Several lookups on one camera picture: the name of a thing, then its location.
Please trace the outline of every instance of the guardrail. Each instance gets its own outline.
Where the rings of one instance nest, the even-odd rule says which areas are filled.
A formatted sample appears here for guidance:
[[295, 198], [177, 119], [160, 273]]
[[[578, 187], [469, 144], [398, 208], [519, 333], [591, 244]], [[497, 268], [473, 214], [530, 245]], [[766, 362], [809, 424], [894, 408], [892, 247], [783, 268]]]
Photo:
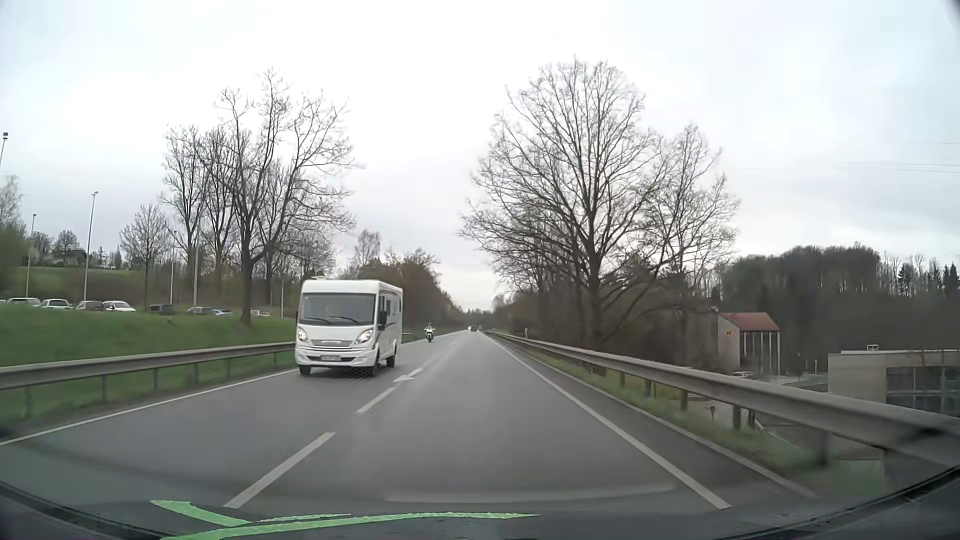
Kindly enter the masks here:
[[25, 389], [26, 417], [31, 416], [32, 389], [34, 386], [65, 382], [78, 379], [101, 379], [102, 401], [107, 401], [107, 377], [139, 371], [154, 372], [154, 391], [159, 387], [158, 370], [162, 368], [193, 364], [194, 382], [200, 383], [200, 364], [212, 360], [226, 360], [226, 375], [231, 377], [231, 360], [247, 356], [274, 355], [274, 367], [277, 366], [277, 355], [294, 350], [293, 341], [280, 343], [265, 343], [257, 345], [238, 345], [233, 347], [217, 347], [213, 349], [198, 349], [193, 351], [174, 351], [169, 353], [151, 353], [146, 355], [111, 356], [106, 358], [89, 358], [82, 360], [64, 360], [56, 362], [40, 362], [35, 364], [21, 364], [0, 367], [0, 390], [15, 388]]
[[502, 332], [487, 334], [586, 366], [619, 372], [621, 386], [627, 374], [640, 377], [646, 380], [648, 396], [652, 382], [678, 388], [681, 390], [681, 408], [686, 408], [689, 394], [733, 405], [736, 427], [739, 427], [740, 409], [744, 408], [940, 465], [960, 465], [960, 418], [577, 349]]

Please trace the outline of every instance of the motorhome windshield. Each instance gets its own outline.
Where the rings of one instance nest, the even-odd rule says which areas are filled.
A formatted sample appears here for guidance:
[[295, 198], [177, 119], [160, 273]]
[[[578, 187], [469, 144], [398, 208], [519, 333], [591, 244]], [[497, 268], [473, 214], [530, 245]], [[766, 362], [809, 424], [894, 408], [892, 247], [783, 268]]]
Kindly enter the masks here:
[[309, 292], [300, 299], [300, 323], [353, 327], [373, 324], [376, 295], [348, 292]]

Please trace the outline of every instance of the red roof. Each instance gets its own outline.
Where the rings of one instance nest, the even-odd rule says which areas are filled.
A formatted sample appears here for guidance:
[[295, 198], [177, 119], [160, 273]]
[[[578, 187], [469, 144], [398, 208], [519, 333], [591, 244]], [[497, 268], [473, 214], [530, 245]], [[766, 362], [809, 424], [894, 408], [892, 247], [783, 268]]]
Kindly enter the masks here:
[[741, 331], [780, 331], [777, 323], [763, 311], [752, 313], [720, 313]]

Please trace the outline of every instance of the white motorhome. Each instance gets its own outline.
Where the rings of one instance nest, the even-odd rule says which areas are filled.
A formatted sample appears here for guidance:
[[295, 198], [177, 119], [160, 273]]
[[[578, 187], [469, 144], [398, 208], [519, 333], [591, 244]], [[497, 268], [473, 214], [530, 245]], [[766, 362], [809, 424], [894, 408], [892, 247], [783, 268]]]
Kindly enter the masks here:
[[403, 289], [377, 280], [303, 282], [295, 357], [301, 375], [313, 367], [394, 367], [403, 328]]

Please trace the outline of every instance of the white car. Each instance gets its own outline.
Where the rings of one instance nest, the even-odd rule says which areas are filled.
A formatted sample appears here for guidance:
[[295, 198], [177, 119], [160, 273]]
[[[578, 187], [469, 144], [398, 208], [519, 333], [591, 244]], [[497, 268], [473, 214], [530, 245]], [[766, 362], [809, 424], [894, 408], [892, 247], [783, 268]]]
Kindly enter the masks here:
[[7, 304], [11, 306], [22, 305], [22, 306], [37, 307], [40, 305], [40, 299], [34, 298], [34, 297], [21, 296], [21, 297], [7, 299]]
[[63, 298], [48, 298], [37, 307], [43, 309], [70, 309], [70, 303], [63, 300]]
[[136, 309], [122, 300], [108, 300], [104, 302], [104, 311], [136, 311]]

